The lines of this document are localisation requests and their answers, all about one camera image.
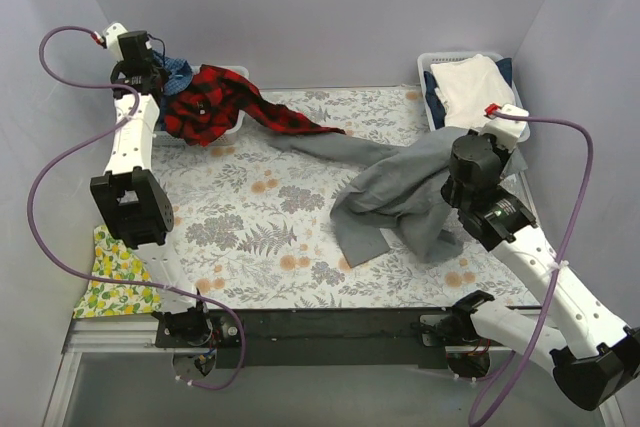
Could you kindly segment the grey long sleeve shirt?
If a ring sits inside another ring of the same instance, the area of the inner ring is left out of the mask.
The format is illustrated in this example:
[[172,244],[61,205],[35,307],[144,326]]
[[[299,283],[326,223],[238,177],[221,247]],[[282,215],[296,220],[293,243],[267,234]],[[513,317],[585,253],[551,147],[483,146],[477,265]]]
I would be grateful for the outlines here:
[[418,261],[445,262],[459,256],[463,242],[445,229],[451,207],[441,188],[449,176],[456,139],[468,131],[444,127],[409,146],[382,144],[339,133],[278,135],[269,145],[364,169],[338,193],[330,211],[335,239],[356,267],[387,253],[381,230],[390,229]]

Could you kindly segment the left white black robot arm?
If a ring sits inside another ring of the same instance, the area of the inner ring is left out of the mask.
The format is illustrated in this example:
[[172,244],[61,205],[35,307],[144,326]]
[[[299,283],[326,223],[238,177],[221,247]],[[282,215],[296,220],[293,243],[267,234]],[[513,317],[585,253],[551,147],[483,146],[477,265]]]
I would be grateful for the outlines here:
[[211,340],[213,324],[203,302],[192,297],[198,290],[179,265],[171,243],[173,207],[151,168],[161,68],[144,30],[129,31],[114,23],[99,41],[116,58],[110,83],[115,86],[116,120],[124,125],[114,134],[104,173],[91,179],[91,194],[110,234],[132,249],[150,280],[162,286],[161,311],[155,317],[165,333],[203,346]]

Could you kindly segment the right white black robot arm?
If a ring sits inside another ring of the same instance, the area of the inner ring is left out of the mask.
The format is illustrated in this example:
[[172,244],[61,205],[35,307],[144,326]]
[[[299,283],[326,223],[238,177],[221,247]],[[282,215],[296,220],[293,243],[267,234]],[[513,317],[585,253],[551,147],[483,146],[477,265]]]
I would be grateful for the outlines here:
[[611,312],[556,260],[533,213],[500,185],[510,157],[494,135],[453,142],[444,200],[464,230],[507,266],[540,302],[543,327],[531,360],[577,407],[593,411],[639,375],[639,331]]

